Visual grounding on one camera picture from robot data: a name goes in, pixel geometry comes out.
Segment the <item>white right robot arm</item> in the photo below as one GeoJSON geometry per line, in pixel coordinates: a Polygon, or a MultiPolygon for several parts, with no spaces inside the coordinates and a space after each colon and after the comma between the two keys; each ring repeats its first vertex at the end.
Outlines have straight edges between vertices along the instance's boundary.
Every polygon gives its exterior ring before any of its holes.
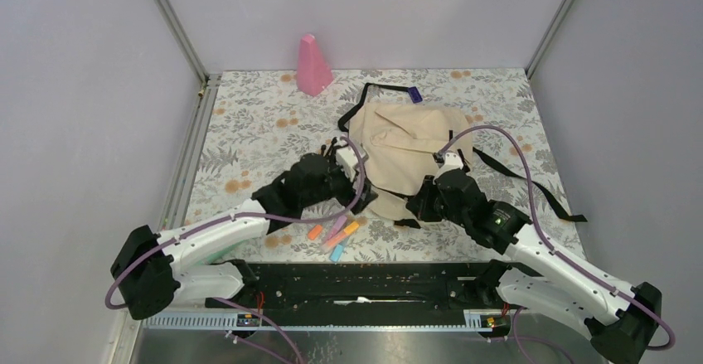
{"type": "Polygon", "coordinates": [[[475,286],[479,303],[532,309],[589,340],[611,363],[637,363],[659,325],[662,293],[606,274],[541,236],[514,206],[488,200],[454,152],[435,153],[437,172],[424,178],[406,204],[421,221],[450,221],[484,248],[511,259],[494,260],[475,286]]]}

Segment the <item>cream canvas backpack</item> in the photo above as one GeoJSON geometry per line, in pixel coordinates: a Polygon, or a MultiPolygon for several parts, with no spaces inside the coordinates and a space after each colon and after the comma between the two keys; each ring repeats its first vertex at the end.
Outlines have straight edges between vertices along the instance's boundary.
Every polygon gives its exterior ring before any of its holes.
{"type": "Polygon", "coordinates": [[[410,223],[416,227],[417,220],[405,208],[403,200],[419,191],[426,175],[436,172],[432,155],[469,124],[458,109],[427,106],[422,102],[368,104],[366,99],[372,86],[406,95],[409,89],[365,83],[359,101],[340,117],[337,126],[368,154],[366,175],[380,194],[371,209],[398,224],[410,223]]]}

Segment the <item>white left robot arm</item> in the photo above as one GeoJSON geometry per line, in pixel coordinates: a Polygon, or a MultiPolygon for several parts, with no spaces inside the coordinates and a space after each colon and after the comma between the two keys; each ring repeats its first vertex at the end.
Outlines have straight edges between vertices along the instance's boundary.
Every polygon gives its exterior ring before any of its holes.
{"type": "Polygon", "coordinates": [[[349,138],[323,153],[307,153],[238,206],[190,226],[154,232],[134,229],[110,267],[114,279],[104,298],[134,320],[174,303],[228,298],[254,302],[257,285],[236,265],[210,260],[247,240],[292,224],[322,224],[365,209],[376,198],[366,175],[366,151],[349,138]]]}

